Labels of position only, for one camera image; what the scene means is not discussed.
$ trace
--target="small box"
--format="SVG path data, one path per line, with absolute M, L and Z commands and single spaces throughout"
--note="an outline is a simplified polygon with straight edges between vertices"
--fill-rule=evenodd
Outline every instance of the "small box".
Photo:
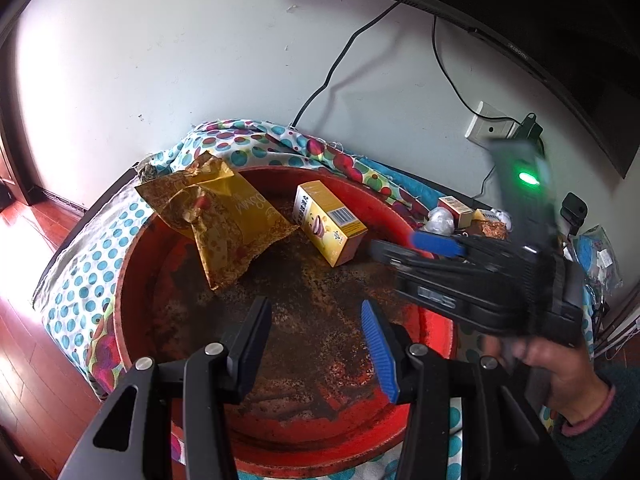
M 451 211 L 456 229 L 464 229 L 471 225 L 471 221 L 474 217 L 474 211 L 460 202 L 456 197 L 441 196 L 438 199 L 438 207 L 444 207 Z
M 351 260 L 367 232 L 356 215 L 319 180 L 298 186 L 293 220 L 332 267 Z
M 473 220 L 481 220 L 487 222 L 500 222 L 498 215 L 488 209 L 476 209 Z

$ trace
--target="yellow box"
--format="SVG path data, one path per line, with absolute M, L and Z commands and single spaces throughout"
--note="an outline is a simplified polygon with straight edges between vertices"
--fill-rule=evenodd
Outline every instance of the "yellow box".
M 488 222 L 499 222 L 498 215 L 488 209 L 476 209 L 474 211 L 473 220 L 485 220 Z
M 351 260 L 367 232 L 356 215 L 319 180 L 298 186 L 293 219 L 332 267 Z

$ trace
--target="wall outlet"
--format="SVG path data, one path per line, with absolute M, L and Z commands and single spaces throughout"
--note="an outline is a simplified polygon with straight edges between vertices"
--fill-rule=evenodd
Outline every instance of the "wall outlet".
M 480 101 L 476 112 L 487 117 L 502 117 L 505 115 L 483 101 Z M 465 137 L 478 146 L 487 149 L 489 147 L 489 139 L 504 139 L 508 137 L 514 124 L 513 121 L 487 121 L 474 115 L 466 130 Z

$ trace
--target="barcode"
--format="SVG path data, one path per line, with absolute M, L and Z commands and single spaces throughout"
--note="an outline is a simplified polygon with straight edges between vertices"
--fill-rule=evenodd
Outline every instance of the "barcode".
M 331 217 L 331 220 L 338 224 L 338 227 L 342 227 L 343 225 L 350 224 L 357 220 L 353 213 L 345 207 L 334 209 L 333 211 L 329 211 L 327 214 Z

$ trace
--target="black cable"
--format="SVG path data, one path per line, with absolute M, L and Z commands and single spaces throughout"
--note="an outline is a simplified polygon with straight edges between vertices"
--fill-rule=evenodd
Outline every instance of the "black cable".
M 433 17 L 433 25 L 431 25 L 431 47 L 433 49 L 433 55 L 435 56 L 436 61 L 438 62 L 438 66 L 440 67 L 440 70 L 442 70 L 442 73 L 444 74 L 444 77 L 447 78 L 447 81 L 449 81 L 449 84 L 451 85 L 451 88 L 453 88 L 453 91 L 458 96 L 458 99 L 460 99 L 460 102 L 463 105 L 465 105 L 465 108 L 467 110 L 469 110 L 473 115 L 475 115 L 477 117 L 480 117 L 481 119 L 484 119 L 484 120 L 487 120 L 487 121 L 513 121 L 516 124 L 520 124 L 520 121 L 517 121 L 513 117 L 509 117 L 509 116 L 488 117 L 488 116 L 479 114 L 478 112 L 473 110 L 468 104 L 465 103 L 465 100 L 462 98 L 462 96 L 460 95 L 460 92 L 458 92 L 458 89 L 453 84 L 453 81 L 449 77 L 449 74 L 447 74 L 447 71 L 444 70 L 442 62 L 440 61 L 440 56 L 438 56 L 438 50 L 436 49 L 436 20 L 437 19 L 438 19 L 438 17 L 434 16 Z
M 486 174 L 486 177 L 482 181 L 482 187 L 480 189 L 480 193 L 478 193 L 477 195 L 473 195 L 471 197 L 472 200 L 475 200 L 476 198 L 480 198 L 482 195 L 484 195 L 484 185 L 486 184 L 486 181 L 489 180 L 489 177 L 492 176 L 492 174 L 494 173 L 494 170 L 495 170 L 495 166 L 492 167 L 489 173 Z
M 360 34 L 362 34 L 365 30 L 367 30 L 368 28 L 373 27 L 377 22 L 379 22 L 382 18 L 384 18 L 386 15 L 388 15 L 388 13 L 390 13 L 392 10 L 394 10 L 398 5 L 400 5 L 400 2 L 394 2 L 394 4 L 391 7 L 389 7 L 387 10 L 384 10 L 383 12 L 381 12 L 373 20 L 371 20 L 369 23 L 367 23 L 367 25 L 365 25 L 364 27 L 359 28 L 358 30 L 356 30 L 356 32 L 353 33 L 353 35 L 349 38 L 349 41 L 347 41 L 347 44 L 344 46 L 344 49 L 340 53 L 340 56 L 337 57 L 337 59 L 334 61 L 334 64 L 329 69 L 329 73 L 326 75 L 326 79 L 324 80 L 324 84 L 318 90 L 313 92 L 311 97 L 309 99 L 307 99 L 306 103 L 304 103 L 302 105 L 302 108 L 300 108 L 300 111 L 296 115 L 296 118 L 293 119 L 293 122 L 291 123 L 291 126 L 293 128 L 296 127 L 296 125 L 298 124 L 298 121 L 300 120 L 300 117 L 302 117 L 302 114 L 305 112 L 306 107 L 308 107 L 311 104 L 311 101 L 313 101 L 316 97 L 318 97 L 318 94 L 320 92 L 322 92 L 322 90 L 324 90 L 325 88 L 327 88 L 329 86 L 329 81 L 331 81 L 331 76 L 334 74 L 334 71 L 335 71 L 336 67 L 340 64 L 340 62 L 342 61 L 342 58 L 344 57 L 344 55 L 350 49 L 351 44 L 353 43 L 353 41 Z

